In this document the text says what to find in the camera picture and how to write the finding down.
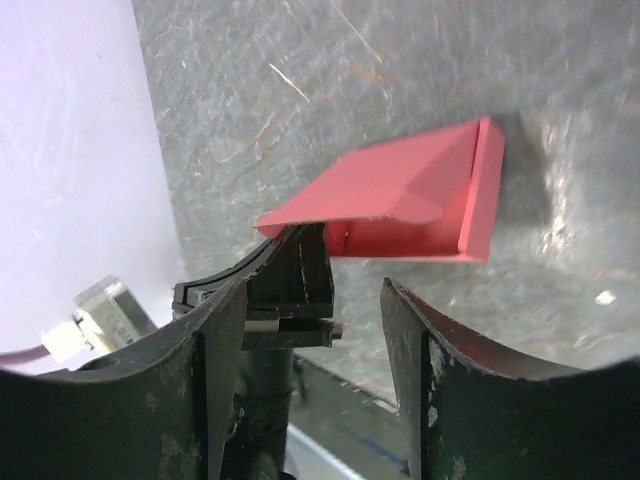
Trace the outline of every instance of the concrete floor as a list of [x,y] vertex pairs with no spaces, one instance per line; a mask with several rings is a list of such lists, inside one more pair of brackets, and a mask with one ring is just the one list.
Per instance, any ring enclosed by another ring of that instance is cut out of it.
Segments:
[[638,2],[133,3],[192,278],[248,253],[256,220],[341,155],[496,115],[489,265],[335,262],[347,333],[304,354],[395,400],[384,276],[533,355],[592,367],[640,352]]

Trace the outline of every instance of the red object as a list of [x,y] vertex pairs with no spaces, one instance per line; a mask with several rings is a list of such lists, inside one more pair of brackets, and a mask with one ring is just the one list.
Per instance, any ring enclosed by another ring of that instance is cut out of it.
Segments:
[[486,262],[504,143],[483,118],[352,152],[258,229],[326,223],[334,257]]

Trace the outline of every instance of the floor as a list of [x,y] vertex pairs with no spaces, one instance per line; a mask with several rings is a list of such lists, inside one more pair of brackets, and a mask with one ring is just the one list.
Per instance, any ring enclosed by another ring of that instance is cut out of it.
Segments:
[[640,352],[638,2],[133,3],[193,278],[351,150],[482,115],[507,133],[489,265],[335,262],[346,335],[307,358],[395,401],[384,276],[544,358]]

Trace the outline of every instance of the scratch on floor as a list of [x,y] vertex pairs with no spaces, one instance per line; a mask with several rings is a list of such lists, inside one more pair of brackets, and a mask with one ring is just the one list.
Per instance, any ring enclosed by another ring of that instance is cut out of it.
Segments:
[[374,50],[371,44],[367,42],[367,39],[364,38],[364,36],[358,31],[358,29],[353,25],[353,23],[349,21],[349,19],[346,17],[344,12],[340,10],[340,8],[335,4],[335,2],[331,1],[331,5],[333,5],[333,8],[336,9],[336,11],[338,12],[338,15],[340,15],[342,19],[347,23],[347,25],[349,25],[349,28],[353,30],[353,33],[356,34],[356,37],[358,37],[360,41],[364,44],[364,46],[367,47],[367,50],[369,50],[373,54],[373,56],[376,57],[376,60],[378,60],[378,63],[382,63],[382,57],[378,54],[378,52]]
[[282,77],[282,79],[287,82],[290,86],[292,86],[296,92],[298,92],[300,95],[302,95],[302,97],[307,101],[307,103],[311,103],[311,100],[309,100],[309,97],[307,97],[307,95],[300,90],[295,83],[293,83],[289,77],[287,77],[284,73],[282,73],[280,70],[278,70],[278,67],[276,67],[273,63],[270,63],[269,66],[273,69],[274,72],[276,72],[278,75],[280,75],[280,77]]

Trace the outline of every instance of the purple cable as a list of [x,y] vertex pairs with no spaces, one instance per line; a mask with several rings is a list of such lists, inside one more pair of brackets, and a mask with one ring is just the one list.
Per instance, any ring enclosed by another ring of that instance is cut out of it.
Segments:
[[48,356],[49,351],[44,348],[44,345],[38,345],[37,347],[18,350],[15,352],[0,353],[0,367],[33,362],[34,360]]

